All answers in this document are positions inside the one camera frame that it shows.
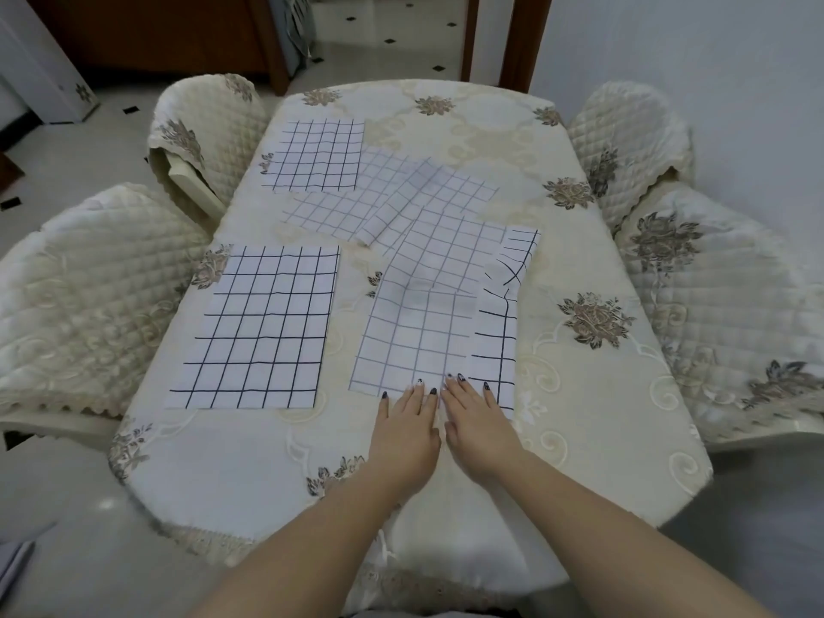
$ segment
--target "quilted chair cover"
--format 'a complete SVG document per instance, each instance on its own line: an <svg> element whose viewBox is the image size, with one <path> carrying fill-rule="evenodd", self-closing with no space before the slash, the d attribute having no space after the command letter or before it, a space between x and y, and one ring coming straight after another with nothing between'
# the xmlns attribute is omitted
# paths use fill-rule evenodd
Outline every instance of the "quilted chair cover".
<svg viewBox="0 0 824 618"><path fill-rule="evenodd" d="M824 413L824 291L775 234L667 182L615 243L706 442Z"/></svg>
<svg viewBox="0 0 824 618"><path fill-rule="evenodd" d="M122 416L209 239L168 199L119 185L0 260L0 415Z"/></svg>
<svg viewBox="0 0 824 618"><path fill-rule="evenodd" d="M669 169L692 181L689 128L652 86L607 82L589 96L567 131L613 235Z"/></svg>
<svg viewBox="0 0 824 618"><path fill-rule="evenodd" d="M229 205L268 123L261 98L245 78L232 73L185 78L163 91L155 107L148 140L151 169L189 217L213 230L213 220L169 179L161 150L192 165Z"/></svg>

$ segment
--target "floral tablecloth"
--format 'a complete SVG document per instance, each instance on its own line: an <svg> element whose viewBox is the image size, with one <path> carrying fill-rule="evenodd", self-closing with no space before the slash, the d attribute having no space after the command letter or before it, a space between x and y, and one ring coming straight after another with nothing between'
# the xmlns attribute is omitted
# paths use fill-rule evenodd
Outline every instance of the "floral tablecloth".
<svg viewBox="0 0 824 618"><path fill-rule="evenodd" d="M518 298L521 441L650 524L683 508L712 469L553 104L458 82L342 85L284 100L261 150L285 121L318 117L365 119L365 145L488 179L500 190L486 218L541 228ZM215 244L335 244L278 220L285 194L261 186L258 158ZM113 471L165 532L212 560L238 561L368 453L376 399L348 380L388 260L338 244L314 408L164 409L209 303L192 286L115 439ZM347 609L505 606L566 580L515 504L470 481L444 445L434 477L373 544Z"/></svg>

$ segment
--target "hand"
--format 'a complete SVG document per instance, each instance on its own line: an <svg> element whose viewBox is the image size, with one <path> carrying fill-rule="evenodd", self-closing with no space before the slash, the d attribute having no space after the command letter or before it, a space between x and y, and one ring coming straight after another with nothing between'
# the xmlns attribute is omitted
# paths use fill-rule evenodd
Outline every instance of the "hand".
<svg viewBox="0 0 824 618"><path fill-rule="evenodd" d="M457 380L449 376L441 397L450 419L447 442L473 479L497 478L505 464L523 453L486 382L481 396L460 373Z"/></svg>
<svg viewBox="0 0 824 618"><path fill-rule="evenodd" d="M369 445L368 465L373 467L398 503L415 494L435 472L441 437L433 427L438 408L438 391L424 399L424 383L409 388L389 411L383 393L377 406L375 430Z"/></svg>

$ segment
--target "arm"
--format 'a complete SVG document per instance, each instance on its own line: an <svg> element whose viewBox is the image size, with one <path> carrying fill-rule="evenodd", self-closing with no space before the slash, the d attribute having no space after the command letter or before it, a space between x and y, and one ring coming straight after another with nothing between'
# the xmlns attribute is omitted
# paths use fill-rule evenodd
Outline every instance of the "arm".
<svg viewBox="0 0 824 618"><path fill-rule="evenodd" d="M390 415L384 393L369 459L258 546L191 618L338 616L377 531L397 503L423 488L435 471L441 446L433 429L437 405L437 391L424 401L419 383Z"/></svg>
<svg viewBox="0 0 824 618"><path fill-rule="evenodd" d="M524 451L489 389L481 396L458 377L442 391L450 447L473 477L509 492L598 616L772 616L641 519Z"/></svg>

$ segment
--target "forearm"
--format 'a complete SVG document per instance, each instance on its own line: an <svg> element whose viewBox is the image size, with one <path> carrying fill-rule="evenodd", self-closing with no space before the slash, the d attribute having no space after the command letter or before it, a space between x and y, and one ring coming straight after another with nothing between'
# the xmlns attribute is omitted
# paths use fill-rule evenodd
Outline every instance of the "forearm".
<svg viewBox="0 0 824 618"><path fill-rule="evenodd" d="M258 546L191 618L338 616L396 499L367 462Z"/></svg>
<svg viewBox="0 0 824 618"><path fill-rule="evenodd" d="M600 618L771 615L645 522L527 451L502 467L499 480Z"/></svg>

